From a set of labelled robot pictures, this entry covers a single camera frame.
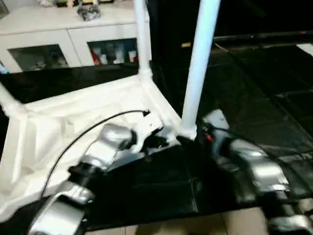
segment glass cabinet door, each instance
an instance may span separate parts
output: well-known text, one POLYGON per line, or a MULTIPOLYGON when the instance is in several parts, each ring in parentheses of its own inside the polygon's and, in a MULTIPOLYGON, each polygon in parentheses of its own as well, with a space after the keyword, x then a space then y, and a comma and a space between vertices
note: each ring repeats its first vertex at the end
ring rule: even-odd
POLYGON ((23 71, 68 68, 59 45, 13 48, 8 51, 23 71))
POLYGON ((0 61, 9 73, 81 66, 66 30, 0 35, 0 61))
POLYGON ((88 42, 95 65, 137 63, 136 38, 88 42))
MULTIPOLYGON (((151 59, 149 22, 145 26, 147 53, 151 59)), ((82 66, 138 62, 135 23, 70 29, 68 32, 82 66)))

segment black cable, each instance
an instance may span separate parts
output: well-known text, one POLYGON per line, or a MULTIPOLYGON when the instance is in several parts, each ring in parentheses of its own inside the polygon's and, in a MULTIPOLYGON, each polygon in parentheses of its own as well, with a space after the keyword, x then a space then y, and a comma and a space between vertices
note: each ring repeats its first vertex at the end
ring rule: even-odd
POLYGON ((57 159, 57 161, 54 163, 53 167, 51 168, 51 170, 50 170, 50 172, 49 172, 49 174, 48 174, 48 177, 47 177, 47 179, 46 179, 46 181, 45 181, 45 185, 44 185, 44 187, 43 187, 43 190, 42 190, 42 192, 41 192, 41 194, 40 194, 40 196, 39 196, 39 200, 43 199, 44 194, 45 194, 45 189, 47 188, 47 185, 48 185, 48 183, 49 183, 49 181, 50 181, 50 178, 51 178, 51 175, 52 175, 53 171, 55 170, 55 168, 56 168, 58 162, 59 162, 60 159, 63 157, 63 155, 69 150, 69 148, 71 148, 82 136, 84 136, 87 132, 89 132, 89 131, 92 130, 93 128, 95 128, 95 127, 101 125, 102 123, 104 123, 104 122, 106 122, 106 121, 111 120, 112 118, 115 118, 115 117, 118 117, 118 116, 121 116, 121 115, 124 115, 124 114, 129 114, 129 113, 143 113, 143 114, 145 115, 145 114, 148 114, 149 111, 144 111, 144 110, 130 110, 130 111, 121 112, 121 113, 119 113, 119 114, 115 114, 115 115, 113 115, 113 116, 111 116, 111 117, 108 117, 108 118, 106 118, 106 119, 104 119, 104 120, 101 120, 101 121, 97 122, 95 125, 89 127, 87 130, 85 130, 83 133, 81 133, 79 136, 77 136, 77 137, 62 151, 61 155, 59 156, 59 158, 57 159))

